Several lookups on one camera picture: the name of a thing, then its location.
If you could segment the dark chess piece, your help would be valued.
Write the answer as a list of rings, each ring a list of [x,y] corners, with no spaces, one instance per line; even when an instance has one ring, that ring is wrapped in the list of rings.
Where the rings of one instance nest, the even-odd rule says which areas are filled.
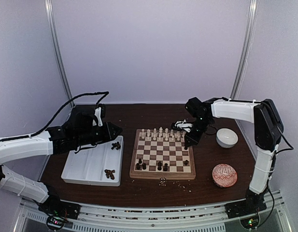
[[[157,164],[157,170],[158,171],[161,171],[162,170],[162,162],[158,162],[158,164]]]

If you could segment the dark chess piece corner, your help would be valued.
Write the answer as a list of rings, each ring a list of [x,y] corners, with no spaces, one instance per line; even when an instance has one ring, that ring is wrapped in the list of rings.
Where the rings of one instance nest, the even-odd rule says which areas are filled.
[[[140,166],[139,163],[136,164],[136,169],[137,169],[137,170],[140,170],[140,169],[141,169],[141,166]]]

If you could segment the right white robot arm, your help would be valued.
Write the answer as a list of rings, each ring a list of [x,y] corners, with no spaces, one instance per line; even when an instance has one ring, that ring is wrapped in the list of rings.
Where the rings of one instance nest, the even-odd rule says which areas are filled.
[[[271,178],[272,163],[278,153],[284,131],[282,120],[273,100],[240,101],[212,98],[201,102],[198,98],[193,97],[187,101],[185,108],[195,119],[184,138],[186,148],[199,143],[201,136],[213,123],[214,118],[234,119],[241,131],[243,131],[243,121],[254,125],[257,156],[249,191],[261,195]]]

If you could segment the wooden chess board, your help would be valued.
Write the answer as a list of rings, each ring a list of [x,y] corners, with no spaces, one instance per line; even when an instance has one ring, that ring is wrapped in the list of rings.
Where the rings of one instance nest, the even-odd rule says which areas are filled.
[[[139,140],[139,130],[136,130],[133,154],[129,176],[136,179],[160,179],[169,180],[194,180],[196,168],[192,147],[184,149],[182,142],[153,142]],[[136,169],[136,164],[142,159],[146,163],[146,170]],[[189,160],[189,165],[184,166],[184,161]],[[162,170],[157,170],[158,162],[162,162]],[[164,164],[168,164],[168,171],[163,171]]]

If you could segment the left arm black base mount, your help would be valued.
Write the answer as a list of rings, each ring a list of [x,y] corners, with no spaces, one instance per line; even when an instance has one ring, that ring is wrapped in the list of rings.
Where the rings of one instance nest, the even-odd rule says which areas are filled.
[[[63,219],[77,219],[81,209],[79,204],[64,201],[49,201],[37,205],[38,209],[47,215]]]

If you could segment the white plastic divided tray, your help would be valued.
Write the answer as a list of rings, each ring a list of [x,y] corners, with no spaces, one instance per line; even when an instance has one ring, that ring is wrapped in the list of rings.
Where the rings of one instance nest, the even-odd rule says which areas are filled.
[[[112,143],[119,141],[120,150],[111,150]],[[95,148],[68,154],[61,178],[66,183],[118,187],[121,183],[124,138],[97,145]],[[106,177],[105,169],[115,170],[115,179]]]

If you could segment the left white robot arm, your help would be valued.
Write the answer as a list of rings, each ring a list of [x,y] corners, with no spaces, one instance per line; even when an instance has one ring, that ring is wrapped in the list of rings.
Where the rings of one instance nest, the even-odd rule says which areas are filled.
[[[76,106],[62,126],[46,127],[35,134],[0,137],[0,189],[43,203],[52,214],[63,209],[62,201],[50,186],[13,172],[5,163],[35,156],[50,156],[70,151],[80,152],[115,140],[122,128],[104,122],[102,106],[93,109]]]

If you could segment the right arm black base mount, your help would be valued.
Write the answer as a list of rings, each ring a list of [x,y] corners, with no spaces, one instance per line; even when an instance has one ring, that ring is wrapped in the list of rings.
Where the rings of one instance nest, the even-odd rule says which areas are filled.
[[[228,219],[243,217],[250,214],[256,214],[259,211],[266,210],[267,206],[265,203],[260,203],[257,206],[250,206],[246,200],[227,203],[225,205],[225,210],[227,213]]]

